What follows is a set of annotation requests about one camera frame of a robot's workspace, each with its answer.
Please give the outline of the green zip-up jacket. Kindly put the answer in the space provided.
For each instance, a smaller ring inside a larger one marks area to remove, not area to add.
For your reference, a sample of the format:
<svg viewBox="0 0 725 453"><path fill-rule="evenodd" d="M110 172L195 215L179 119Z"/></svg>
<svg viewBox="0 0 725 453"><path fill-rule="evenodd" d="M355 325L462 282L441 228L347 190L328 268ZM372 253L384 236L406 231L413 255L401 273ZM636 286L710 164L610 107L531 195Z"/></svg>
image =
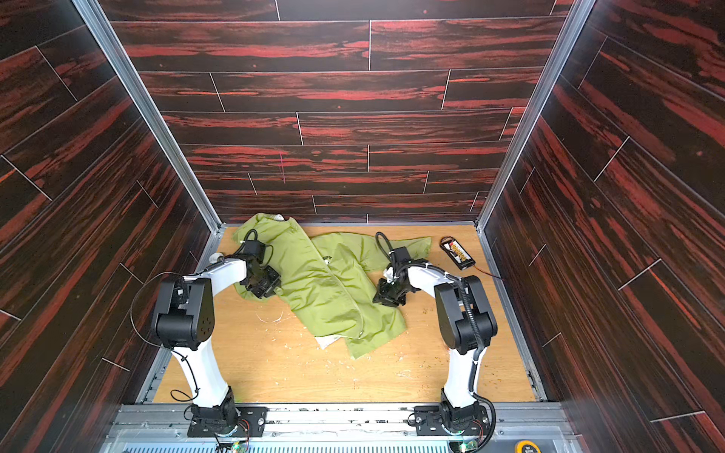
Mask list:
<svg viewBox="0 0 725 453"><path fill-rule="evenodd" d="M342 338L358 359L407 330L396 307L375 303L371 273L389 265L373 236L332 232L310 237L295 219L258 213L233 234L241 243L251 230L272 250L264 262L281 275L274 294L318 339Z"/></svg>

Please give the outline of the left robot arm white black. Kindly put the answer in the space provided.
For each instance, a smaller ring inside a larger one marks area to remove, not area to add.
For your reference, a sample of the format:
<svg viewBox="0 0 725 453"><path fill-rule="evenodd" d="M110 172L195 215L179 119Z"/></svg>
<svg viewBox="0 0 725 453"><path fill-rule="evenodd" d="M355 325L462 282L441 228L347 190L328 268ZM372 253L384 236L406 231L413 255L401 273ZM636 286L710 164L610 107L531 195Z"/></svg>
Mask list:
<svg viewBox="0 0 725 453"><path fill-rule="evenodd" d="M160 284L151 327L157 347L168 349L187 379L189 394L174 389L171 398L187 403L192 426L230 434L240 426L233 391L222 377L213 353L214 297L239 283L253 296L268 297L281 284L281 274L254 258L220 258L192 274L172 273Z"/></svg>

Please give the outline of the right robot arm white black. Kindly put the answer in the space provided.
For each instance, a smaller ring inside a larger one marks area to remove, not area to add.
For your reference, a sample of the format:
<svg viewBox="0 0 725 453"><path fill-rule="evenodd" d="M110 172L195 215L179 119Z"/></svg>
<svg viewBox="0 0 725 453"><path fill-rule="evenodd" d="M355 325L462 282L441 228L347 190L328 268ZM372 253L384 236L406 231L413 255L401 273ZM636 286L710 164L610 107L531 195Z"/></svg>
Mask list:
<svg viewBox="0 0 725 453"><path fill-rule="evenodd" d="M435 299L439 330L449 349L449 373L436 412L442 428L459 434L491 415L478 394L481 359L498 334L498 323L478 277L458 277L430 264L408 262L388 266L373 301L402 306L409 293Z"/></svg>

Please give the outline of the black battery pack with label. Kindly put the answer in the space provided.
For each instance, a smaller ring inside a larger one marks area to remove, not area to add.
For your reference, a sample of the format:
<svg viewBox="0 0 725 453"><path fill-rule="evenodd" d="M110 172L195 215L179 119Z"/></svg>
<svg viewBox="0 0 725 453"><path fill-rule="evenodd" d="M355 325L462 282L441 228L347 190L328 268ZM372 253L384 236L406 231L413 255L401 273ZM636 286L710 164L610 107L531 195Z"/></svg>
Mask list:
<svg viewBox="0 0 725 453"><path fill-rule="evenodd" d="M459 270L474 267L476 261L466 249L453 237L445 236L439 242L440 248L455 263Z"/></svg>

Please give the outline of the yellow round tape measure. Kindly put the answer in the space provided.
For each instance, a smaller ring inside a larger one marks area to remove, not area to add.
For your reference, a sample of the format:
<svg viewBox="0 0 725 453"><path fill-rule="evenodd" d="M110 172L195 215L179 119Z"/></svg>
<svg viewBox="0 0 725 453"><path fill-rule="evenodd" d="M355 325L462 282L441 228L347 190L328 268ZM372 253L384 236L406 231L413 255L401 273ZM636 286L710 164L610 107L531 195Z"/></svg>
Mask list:
<svg viewBox="0 0 725 453"><path fill-rule="evenodd" d="M531 440L522 440L515 445L515 453L541 453L539 445Z"/></svg>

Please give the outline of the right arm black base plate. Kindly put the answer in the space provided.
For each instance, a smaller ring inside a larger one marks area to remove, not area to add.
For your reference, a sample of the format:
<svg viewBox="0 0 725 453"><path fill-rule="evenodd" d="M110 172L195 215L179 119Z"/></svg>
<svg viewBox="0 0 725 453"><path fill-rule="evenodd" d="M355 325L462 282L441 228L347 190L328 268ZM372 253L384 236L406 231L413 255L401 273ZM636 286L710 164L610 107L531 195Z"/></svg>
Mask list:
<svg viewBox="0 0 725 453"><path fill-rule="evenodd" d="M418 436L480 436L490 430L487 410L479 403L453 408L443 403L413 408L407 423Z"/></svg>

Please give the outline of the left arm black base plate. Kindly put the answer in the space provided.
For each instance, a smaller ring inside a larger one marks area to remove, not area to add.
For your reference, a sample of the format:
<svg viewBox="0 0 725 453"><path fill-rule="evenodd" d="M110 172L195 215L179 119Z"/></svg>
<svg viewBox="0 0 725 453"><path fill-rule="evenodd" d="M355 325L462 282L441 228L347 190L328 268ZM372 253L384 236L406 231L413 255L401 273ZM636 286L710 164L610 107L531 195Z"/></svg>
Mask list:
<svg viewBox="0 0 725 453"><path fill-rule="evenodd" d="M234 409L222 409L192 405L190 414L187 431L190 438L255 438L264 434L268 407L237 405Z"/></svg>

